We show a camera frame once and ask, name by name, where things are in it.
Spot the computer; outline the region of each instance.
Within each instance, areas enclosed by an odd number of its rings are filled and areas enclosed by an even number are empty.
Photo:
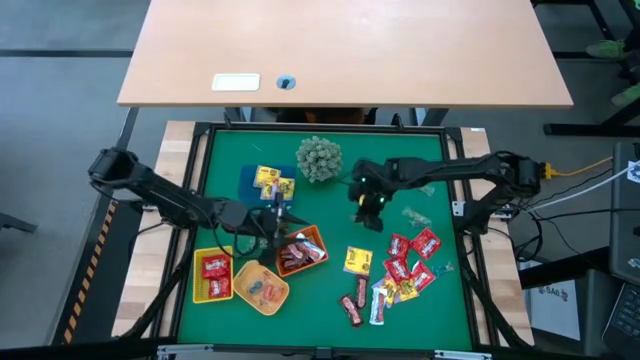
[[[640,160],[640,144],[618,143],[614,148],[614,174]],[[640,208],[640,166],[613,181],[612,208]],[[640,213],[611,213],[609,271],[625,281],[609,322],[604,343],[625,359],[640,358]]]

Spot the green plush toy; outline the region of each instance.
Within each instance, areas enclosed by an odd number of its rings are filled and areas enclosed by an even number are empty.
[[[309,182],[325,181],[342,171],[340,145],[313,136],[302,140],[296,152],[298,168]]]

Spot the yellow black hazard stripe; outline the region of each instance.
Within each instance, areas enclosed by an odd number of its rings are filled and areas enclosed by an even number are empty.
[[[109,209],[107,210],[107,215],[104,218],[104,222],[102,223],[102,229],[100,230],[100,235],[98,235],[98,241],[96,242],[96,247],[93,249],[93,254],[91,255],[91,261],[87,266],[87,272],[84,275],[84,279],[82,279],[82,287],[78,292],[78,298],[76,299],[75,304],[73,305],[73,311],[71,312],[71,316],[69,317],[69,323],[67,324],[67,328],[64,331],[64,344],[70,344],[71,339],[73,339],[73,332],[78,325],[78,319],[80,318],[80,314],[82,313],[82,306],[87,298],[87,293],[89,292],[89,287],[91,286],[91,280],[93,280],[93,274],[98,267],[98,261],[100,261],[100,255],[102,254],[102,248],[104,246],[104,242],[107,239],[107,233],[109,232],[109,228],[111,227],[111,221],[113,220],[113,214],[116,212],[116,202],[112,201],[109,204]]]

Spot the green tabletop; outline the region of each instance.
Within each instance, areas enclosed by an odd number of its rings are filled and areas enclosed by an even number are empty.
[[[237,198],[240,170],[247,164],[295,166],[295,152],[300,141],[311,135],[301,132],[217,131],[205,195]],[[351,169],[362,157],[379,163],[386,158],[403,156],[442,159],[438,136],[348,133],[323,133],[319,136],[341,145],[343,172]],[[229,301],[194,304],[190,272],[178,333],[179,343],[471,350],[447,186],[444,182],[432,185],[435,188],[432,196],[417,190],[394,195],[393,201],[381,214],[384,231],[377,233],[352,222],[357,205],[347,200],[346,185],[310,184],[298,171],[291,212],[318,226],[329,260],[286,277],[291,292],[273,316],[258,313],[238,295]],[[456,270],[437,278],[418,298],[385,309],[383,326],[369,324],[369,291],[367,306],[361,311],[366,323],[360,328],[353,328],[338,303],[342,295],[355,293],[355,275],[343,271],[347,247],[374,252],[370,284],[378,281],[386,272],[382,261],[389,258],[386,250],[391,233],[413,238],[420,231],[401,214],[406,206],[429,217],[433,231],[442,240],[442,247],[425,264],[433,269],[451,261]],[[219,230],[218,236],[223,244],[231,244],[231,235]],[[200,229],[196,249],[215,246],[211,231]],[[411,251],[409,266],[418,259],[419,256]],[[234,271],[238,271],[244,262],[236,260]]]

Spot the light wooden tabletop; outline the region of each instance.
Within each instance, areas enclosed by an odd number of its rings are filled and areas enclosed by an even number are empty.
[[[228,73],[259,89],[213,91]],[[118,103],[573,105],[529,0],[153,0]]]
[[[182,185],[185,176],[185,167],[191,148],[194,126],[194,122],[168,122],[160,147],[155,171],[178,185]],[[482,156],[489,152],[489,142],[484,129],[463,128],[462,138],[464,152],[467,156]],[[197,155],[192,173],[193,180],[191,182],[191,189],[196,189],[198,186],[199,174],[202,169],[202,159],[206,148],[205,144],[206,136],[202,136],[200,143],[196,147]],[[449,151],[452,158],[457,158],[457,152],[452,140],[449,141]],[[483,197],[492,187],[493,184],[485,180],[471,181],[471,191],[473,197],[476,199]],[[460,182],[456,182],[456,193],[462,194]],[[140,228],[153,225],[159,221],[160,217],[157,212],[144,213]],[[509,231],[506,224],[499,220],[491,220],[489,226],[507,233]],[[182,231],[180,234],[176,259],[180,259],[182,256],[187,233],[187,231]],[[129,330],[135,320],[142,315],[157,295],[167,257],[170,237],[171,228],[169,226],[161,226],[143,233],[136,240],[120,298],[118,313],[112,329],[113,336],[122,335]],[[489,232],[481,236],[481,239],[491,297],[518,335],[529,344],[533,344],[533,335],[531,333],[529,318],[527,317],[510,240],[497,232]],[[465,241],[468,250],[471,249],[469,239],[465,239]],[[473,255],[469,256],[469,260],[475,269]],[[169,335],[169,325],[175,304],[175,292],[174,290],[164,308],[164,317],[160,327],[161,336]],[[474,307],[476,310],[480,341],[483,344],[488,344],[489,335],[484,311],[475,295]],[[502,338],[501,340],[503,346],[506,346],[504,340]]]

